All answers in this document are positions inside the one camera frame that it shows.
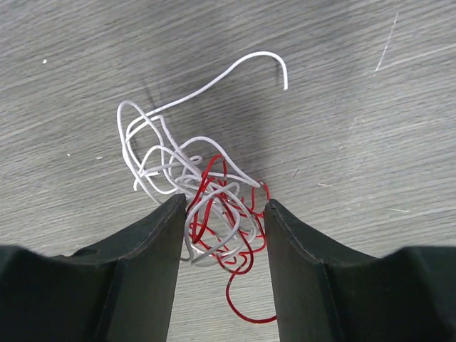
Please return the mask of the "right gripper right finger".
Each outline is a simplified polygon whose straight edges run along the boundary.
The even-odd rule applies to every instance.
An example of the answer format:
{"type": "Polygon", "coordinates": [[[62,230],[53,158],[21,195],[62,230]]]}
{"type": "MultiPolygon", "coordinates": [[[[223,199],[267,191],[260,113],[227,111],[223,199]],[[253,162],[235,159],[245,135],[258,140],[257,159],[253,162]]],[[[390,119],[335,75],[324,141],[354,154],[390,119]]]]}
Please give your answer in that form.
{"type": "Polygon", "coordinates": [[[376,258],[302,222],[275,199],[266,242],[282,341],[453,341],[455,248],[376,258]]]}

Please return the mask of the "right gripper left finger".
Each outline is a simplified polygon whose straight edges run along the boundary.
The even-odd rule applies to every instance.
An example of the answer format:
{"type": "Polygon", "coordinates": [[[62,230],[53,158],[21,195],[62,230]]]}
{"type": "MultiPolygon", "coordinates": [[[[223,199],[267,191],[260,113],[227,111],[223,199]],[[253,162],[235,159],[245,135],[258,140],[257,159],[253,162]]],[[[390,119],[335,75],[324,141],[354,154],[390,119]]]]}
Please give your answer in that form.
{"type": "Polygon", "coordinates": [[[3,341],[165,341],[184,195],[70,256],[1,247],[3,341]]]}

